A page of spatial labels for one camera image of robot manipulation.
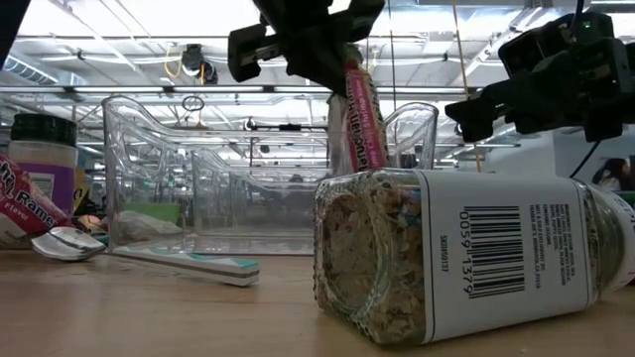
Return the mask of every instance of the black lid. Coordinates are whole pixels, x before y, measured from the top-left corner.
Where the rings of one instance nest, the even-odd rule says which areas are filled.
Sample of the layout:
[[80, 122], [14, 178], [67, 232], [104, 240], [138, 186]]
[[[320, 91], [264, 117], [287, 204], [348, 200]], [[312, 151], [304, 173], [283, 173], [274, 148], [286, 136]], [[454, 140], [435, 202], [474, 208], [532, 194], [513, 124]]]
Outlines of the black lid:
[[16, 114], [11, 127], [11, 140], [41, 141], [74, 147], [77, 124], [53, 115]]

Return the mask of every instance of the camera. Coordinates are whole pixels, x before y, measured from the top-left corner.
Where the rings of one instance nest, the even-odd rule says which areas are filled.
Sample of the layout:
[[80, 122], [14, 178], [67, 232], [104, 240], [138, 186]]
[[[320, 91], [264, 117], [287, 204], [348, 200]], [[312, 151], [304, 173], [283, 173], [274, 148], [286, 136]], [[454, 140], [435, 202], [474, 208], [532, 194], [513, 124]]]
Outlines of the camera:
[[216, 67], [202, 54], [202, 45], [188, 45], [181, 55], [183, 72], [204, 85], [218, 84]]

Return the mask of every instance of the white label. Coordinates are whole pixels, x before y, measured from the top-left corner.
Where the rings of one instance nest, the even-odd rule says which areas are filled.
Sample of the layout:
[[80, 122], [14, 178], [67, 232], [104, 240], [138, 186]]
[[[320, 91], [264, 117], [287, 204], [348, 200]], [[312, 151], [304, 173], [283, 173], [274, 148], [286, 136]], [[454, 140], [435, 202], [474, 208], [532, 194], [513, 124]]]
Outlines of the white label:
[[53, 199], [53, 186], [56, 176], [53, 174], [29, 173], [31, 182], [49, 199]]
[[586, 223], [571, 180], [417, 175], [430, 317], [424, 343], [589, 305]]

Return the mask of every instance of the robotic claw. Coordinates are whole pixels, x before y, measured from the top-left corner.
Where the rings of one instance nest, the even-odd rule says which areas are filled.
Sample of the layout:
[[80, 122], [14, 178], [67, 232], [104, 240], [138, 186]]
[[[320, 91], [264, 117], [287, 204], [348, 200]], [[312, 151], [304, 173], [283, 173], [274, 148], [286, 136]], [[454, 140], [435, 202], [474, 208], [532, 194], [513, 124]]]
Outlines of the robotic claw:
[[445, 107], [465, 142], [493, 134], [504, 116], [520, 134], [581, 126], [587, 142], [622, 135], [635, 123], [635, 44], [615, 39], [608, 15], [565, 15], [503, 45], [510, 78]]
[[[345, 95], [344, 45], [363, 40], [384, 8], [384, 0], [351, 0], [332, 15], [332, 0], [254, 0], [260, 24], [229, 34], [229, 72], [242, 82], [260, 74], [258, 60], [284, 56], [287, 74], [319, 83]], [[265, 36], [267, 26], [276, 34]]]
[[[364, 39], [384, 0], [351, 0], [346, 11], [329, 15], [332, 0], [253, 0], [261, 23], [229, 35], [229, 70], [237, 81], [258, 76], [258, 60], [287, 59], [297, 74], [344, 95], [344, 44]], [[530, 30], [499, 50], [510, 78], [490, 84], [468, 100], [445, 107], [465, 142], [493, 135], [501, 116], [520, 134], [568, 126], [584, 128], [586, 141], [620, 136], [634, 124], [635, 44], [615, 39], [610, 16], [578, 4], [565, 15]], [[265, 36], [266, 26], [276, 35]]]

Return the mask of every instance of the purple label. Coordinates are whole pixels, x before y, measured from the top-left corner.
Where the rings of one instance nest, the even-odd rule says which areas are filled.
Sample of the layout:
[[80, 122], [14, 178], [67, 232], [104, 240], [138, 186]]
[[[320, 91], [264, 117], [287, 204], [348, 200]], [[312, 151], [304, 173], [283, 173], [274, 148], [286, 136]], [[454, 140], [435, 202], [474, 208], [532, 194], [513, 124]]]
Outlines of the purple label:
[[67, 215], [72, 214], [72, 193], [74, 192], [75, 170], [55, 165], [22, 164], [31, 181], [53, 203]]

